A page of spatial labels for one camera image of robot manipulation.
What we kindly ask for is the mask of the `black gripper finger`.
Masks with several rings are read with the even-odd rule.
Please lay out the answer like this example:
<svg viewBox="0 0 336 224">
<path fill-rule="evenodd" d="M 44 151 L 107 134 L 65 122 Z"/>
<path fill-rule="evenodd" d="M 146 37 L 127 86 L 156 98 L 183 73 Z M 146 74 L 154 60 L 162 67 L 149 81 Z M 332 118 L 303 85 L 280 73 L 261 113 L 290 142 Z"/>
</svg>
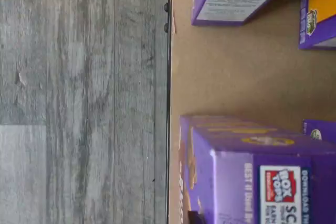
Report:
<svg viewBox="0 0 336 224">
<path fill-rule="evenodd" d="M 188 224 L 206 224 L 204 215 L 198 211 L 188 211 Z"/>
</svg>

